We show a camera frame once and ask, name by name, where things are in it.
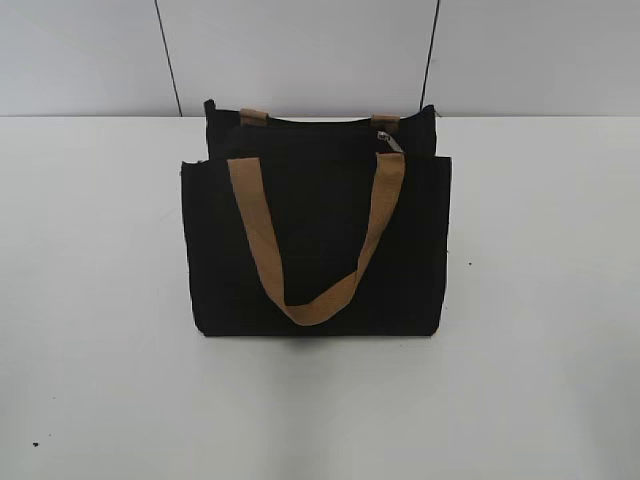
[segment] bag handle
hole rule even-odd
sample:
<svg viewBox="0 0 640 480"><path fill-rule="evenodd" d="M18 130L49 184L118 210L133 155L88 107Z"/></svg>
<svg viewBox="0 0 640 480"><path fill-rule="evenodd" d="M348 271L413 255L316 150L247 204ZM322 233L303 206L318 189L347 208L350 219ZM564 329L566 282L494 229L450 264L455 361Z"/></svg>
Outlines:
<svg viewBox="0 0 640 480"><path fill-rule="evenodd" d="M357 268L305 305L287 305L284 301L282 259L264 193L260 159L252 157L227 160L233 192L260 282L269 298L298 325L310 326L325 322L351 302L395 210L404 179L404 154L377 153L376 156L369 224L358 256Z"/></svg>
<svg viewBox="0 0 640 480"><path fill-rule="evenodd" d="M400 128L400 117L396 115L373 115L370 119L371 126L376 130L384 130L393 135L398 133ZM254 125L266 127L269 123L269 114L260 110L243 108L240 110L240 125Z"/></svg>

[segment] bag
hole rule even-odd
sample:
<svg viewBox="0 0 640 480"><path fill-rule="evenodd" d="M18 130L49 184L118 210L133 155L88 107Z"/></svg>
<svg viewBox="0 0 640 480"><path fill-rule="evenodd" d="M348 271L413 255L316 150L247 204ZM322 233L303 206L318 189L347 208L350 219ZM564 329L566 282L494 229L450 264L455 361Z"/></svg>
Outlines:
<svg viewBox="0 0 640 480"><path fill-rule="evenodd" d="M431 335L451 160L433 107L306 123L205 104L209 161L182 165L193 314L207 335Z"/></svg>

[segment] white wall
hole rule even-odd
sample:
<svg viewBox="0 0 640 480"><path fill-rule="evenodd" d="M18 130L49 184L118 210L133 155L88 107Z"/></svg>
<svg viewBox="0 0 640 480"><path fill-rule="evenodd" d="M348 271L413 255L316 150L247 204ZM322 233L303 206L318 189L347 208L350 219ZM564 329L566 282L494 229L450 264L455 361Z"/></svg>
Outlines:
<svg viewBox="0 0 640 480"><path fill-rule="evenodd" d="M640 114L637 0L443 0L429 83L444 115Z"/></svg>
<svg viewBox="0 0 640 480"><path fill-rule="evenodd" d="M277 114L413 113L435 0L161 0L178 92Z"/></svg>
<svg viewBox="0 0 640 480"><path fill-rule="evenodd" d="M435 0L158 0L185 115L415 112ZM640 114L636 0L443 0L443 115ZM0 1L0 115L177 115L152 0Z"/></svg>
<svg viewBox="0 0 640 480"><path fill-rule="evenodd" d="M0 478L637 480L639 129L439 121L431 339L205 339L203 120L0 119Z"/></svg>
<svg viewBox="0 0 640 480"><path fill-rule="evenodd" d="M149 0L0 0L0 115L177 115Z"/></svg>

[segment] zipper pull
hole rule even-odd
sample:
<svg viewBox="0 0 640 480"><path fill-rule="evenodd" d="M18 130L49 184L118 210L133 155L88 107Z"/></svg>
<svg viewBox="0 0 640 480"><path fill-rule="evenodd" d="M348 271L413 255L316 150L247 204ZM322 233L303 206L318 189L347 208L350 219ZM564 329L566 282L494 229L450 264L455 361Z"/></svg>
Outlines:
<svg viewBox="0 0 640 480"><path fill-rule="evenodd" d="M391 147L391 150L397 153L404 153L402 151L402 147L398 145L396 139L389 135L387 132L378 132L378 140L382 140L383 142L387 142L387 144Z"/></svg>

